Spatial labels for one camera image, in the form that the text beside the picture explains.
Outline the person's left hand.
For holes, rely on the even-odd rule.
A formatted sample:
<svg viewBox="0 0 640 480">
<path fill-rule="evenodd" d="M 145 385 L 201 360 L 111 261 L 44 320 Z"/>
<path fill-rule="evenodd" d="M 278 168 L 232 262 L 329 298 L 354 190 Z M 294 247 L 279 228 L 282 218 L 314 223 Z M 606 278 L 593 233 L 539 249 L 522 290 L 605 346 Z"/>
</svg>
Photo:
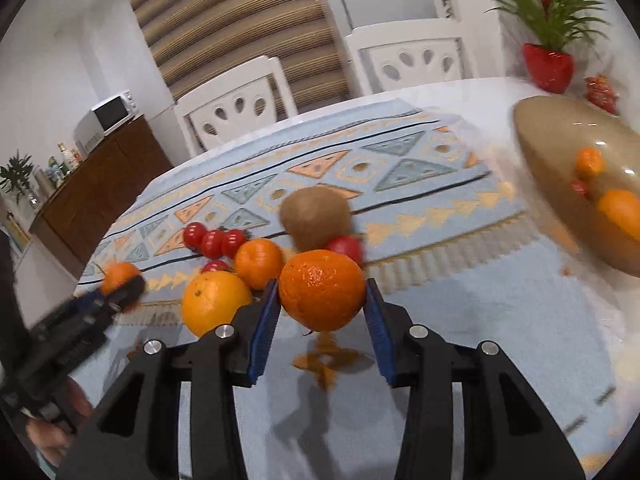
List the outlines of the person's left hand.
<svg viewBox="0 0 640 480">
<path fill-rule="evenodd" d="M 89 402 L 85 391 L 73 380 L 67 378 L 63 392 L 72 407 L 80 414 L 80 421 L 84 422 L 92 415 L 93 406 Z M 26 422 L 26 434 L 31 444 L 51 465 L 58 467 L 72 443 L 73 436 L 58 425 L 45 419 L 30 418 Z"/>
</svg>

